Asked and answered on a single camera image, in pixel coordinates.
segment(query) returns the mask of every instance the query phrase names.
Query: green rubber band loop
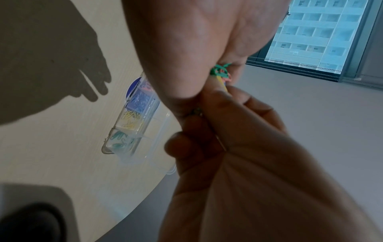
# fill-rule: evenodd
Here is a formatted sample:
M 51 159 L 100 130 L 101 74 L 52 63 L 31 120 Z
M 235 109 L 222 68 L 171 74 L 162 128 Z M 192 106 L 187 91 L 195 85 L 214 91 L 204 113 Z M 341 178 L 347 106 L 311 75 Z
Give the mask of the green rubber band loop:
M 231 63 L 225 64 L 223 66 L 216 64 L 211 70 L 210 75 L 212 76 L 219 76 L 223 78 L 229 78 L 229 72 L 227 71 L 227 67 L 230 66 Z

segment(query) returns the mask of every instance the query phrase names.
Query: wooden table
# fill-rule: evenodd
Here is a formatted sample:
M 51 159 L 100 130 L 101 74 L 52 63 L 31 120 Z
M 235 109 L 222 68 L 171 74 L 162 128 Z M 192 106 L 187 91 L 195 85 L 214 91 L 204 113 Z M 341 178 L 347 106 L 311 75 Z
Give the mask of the wooden table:
M 127 88 L 142 72 L 121 2 L 5 0 L 0 8 L 6 33 L 0 182 L 62 188 L 73 201 L 81 241 L 95 241 L 164 177 L 146 163 L 123 165 L 101 153 Z

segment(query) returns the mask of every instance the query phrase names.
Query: apartment building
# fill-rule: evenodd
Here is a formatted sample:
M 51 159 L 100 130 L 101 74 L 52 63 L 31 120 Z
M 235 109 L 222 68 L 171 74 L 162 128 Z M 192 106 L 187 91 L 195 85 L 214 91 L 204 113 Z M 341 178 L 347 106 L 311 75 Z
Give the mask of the apartment building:
M 340 74 L 367 0 L 294 0 L 266 61 Z

